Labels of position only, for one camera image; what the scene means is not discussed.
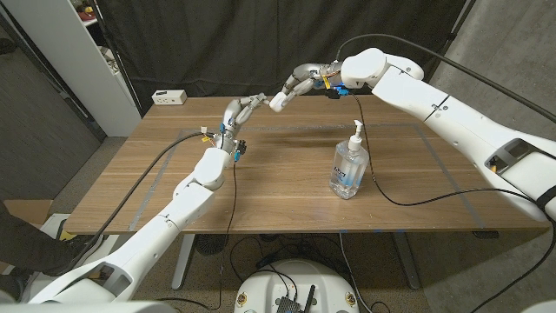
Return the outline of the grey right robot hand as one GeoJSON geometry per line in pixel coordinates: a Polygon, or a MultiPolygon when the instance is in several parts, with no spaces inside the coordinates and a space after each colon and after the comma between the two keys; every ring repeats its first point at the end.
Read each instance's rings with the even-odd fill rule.
{"type": "Polygon", "coordinates": [[[281,112],[295,97],[311,89],[333,89],[342,84],[342,62],[305,63],[297,66],[269,103],[275,112],[281,112]]]}

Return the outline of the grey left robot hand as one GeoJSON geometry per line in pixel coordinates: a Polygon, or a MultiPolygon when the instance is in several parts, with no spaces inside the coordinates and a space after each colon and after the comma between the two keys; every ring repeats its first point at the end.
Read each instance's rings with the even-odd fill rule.
{"type": "Polygon", "coordinates": [[[253,112],[263,104],[269,104],[268,98],[260,93],[249,97],[232,100],[225,109],[220,125],[220,136],[216,146],[228,153],[235,147],[235,138],[243,124],[253,112]]]}

